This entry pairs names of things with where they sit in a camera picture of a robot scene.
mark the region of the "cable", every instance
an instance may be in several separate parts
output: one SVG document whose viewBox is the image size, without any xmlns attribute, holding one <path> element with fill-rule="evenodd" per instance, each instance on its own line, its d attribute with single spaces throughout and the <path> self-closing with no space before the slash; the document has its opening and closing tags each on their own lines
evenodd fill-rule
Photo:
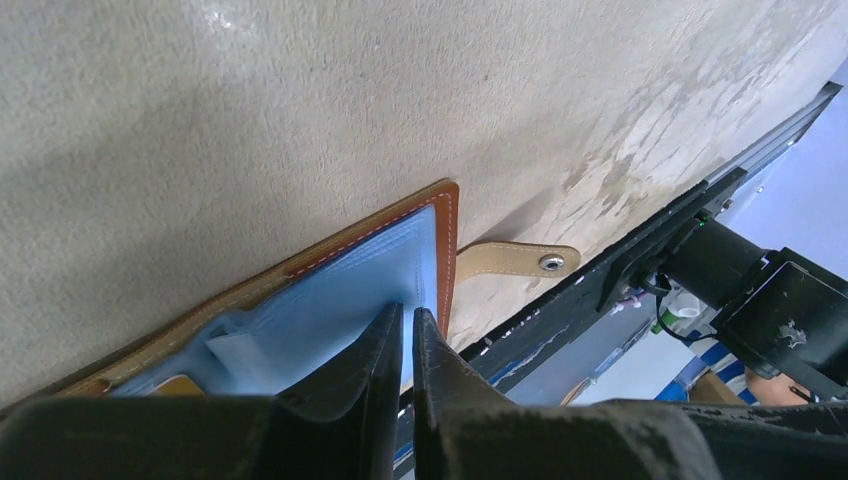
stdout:
<svg viewBox="0 0 848 480">
<path fill-rule="evenodd" d="M 666 277 L 663 274 L 657 273 L 656 285 L 663 290 L 671 291 L 671 282 L 669 282 L 668 277 Z M 668 325 L 666 325 L 665 322 L 662 321 L 662 317 L 660 316 L 660 306 L 662 306 L 662 299 L 666 295 L 663 295 L 663 296 L 657 295 L 657 323 L 660 324 L 660 328 L 662 328 L 663 331 L 665 331 L 665 333 L 667 333 L 672 338 L 676 338 L 677 340 L 680 340 L 681 342 L 692 342 L 692 343 L 694 343 L 694 342 L 704 340 L 704 339 L 707 339 L 707 338 L 716 338 L 715 333 L 707 333 L 705 335 L 701 335 L 700 337 L 696 337 L 696 338 L 686 338 L 683 335 L 680 335 L 679 333 L 673 331 Z"/>
<path fill-rule="evenodd" d="M 650 276 L 650 274 L 647 274 L 639 279 L 639 287 L 641 287 L 642 290 L 650 293 L 655 297 L 665 297 L 666 295 L 671 293 L 671 284 L 667 281 L 665 284 L 660 284 L 659 274 L 657 274 L 657 280 L 654 281 L 654 283 L 648 281 L 648 276 Z"/>
</svg>

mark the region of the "wallet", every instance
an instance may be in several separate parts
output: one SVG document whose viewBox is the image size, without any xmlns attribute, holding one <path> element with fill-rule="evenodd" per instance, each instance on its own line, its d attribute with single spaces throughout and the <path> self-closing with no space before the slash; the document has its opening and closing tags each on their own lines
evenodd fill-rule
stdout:
<svg viewBox="0 0 848 480">
<path fill-rule="evenodd" d="M 323 365 L 387 303 L 403 305 L 401 383 L 412 378 L 413 311 L 449 332 L 455 281 L 564 277 L 568 246 L 486 242 L 457 255 L 459 187 L 439 182 L 213 297 L 61 393 L 275 395 Z"/>
</svg>

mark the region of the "blue object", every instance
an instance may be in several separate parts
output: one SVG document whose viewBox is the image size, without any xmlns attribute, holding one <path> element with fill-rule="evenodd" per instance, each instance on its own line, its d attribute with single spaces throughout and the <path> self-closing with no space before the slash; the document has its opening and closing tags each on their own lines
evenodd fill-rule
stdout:
<svg viewBox="0 0 848 480">
<path fill-rule="evenodd" d="M 656 397 L 656 400 L 663 402 L 685 402 L 688 399 L 689 396 L 686 394 L 686 389 L 675 381 L 671 381 L 666 385 L 663 391 Z"/>
<path fill-rule="evenodd" d="M 275 395 L 350 345 L 389 302 L 404 306 L 406 383 L 412 379 L 413 311 L 439 311 L 436 272 L 436 213 L 427 206 L 255 309 L 218 316 L 183 351 L 115 395 L 146 395 L 180 374 L 208 394 Z"/>
</svg>

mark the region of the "textured wall surface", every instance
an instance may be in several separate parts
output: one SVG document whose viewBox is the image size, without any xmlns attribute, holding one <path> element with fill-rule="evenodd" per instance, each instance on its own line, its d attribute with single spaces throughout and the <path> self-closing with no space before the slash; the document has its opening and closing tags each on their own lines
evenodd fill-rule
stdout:
<svg viewBox="0 0 848 480">
<path fill-rule="evenodd" d="M 0 403 L 441 177 L 591 257 L 812 98 L 845 2 L 0 0 Z M 457 291 L 451 342 L 545 289 Z"/>
</svg>

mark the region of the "metal snap button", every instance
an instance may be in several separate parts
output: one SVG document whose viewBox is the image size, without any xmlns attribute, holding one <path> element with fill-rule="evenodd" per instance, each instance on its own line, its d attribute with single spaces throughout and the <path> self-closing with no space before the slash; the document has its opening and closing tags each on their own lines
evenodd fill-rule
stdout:
<svg viewBox="0 0 848 480">
<path fill-rule="evenodd" d="M 565 266 L 565 259 L 561 255 L 545 255 L 539 259 L 539 267 L 546 272 L 556 272 Z"/>
</svg>

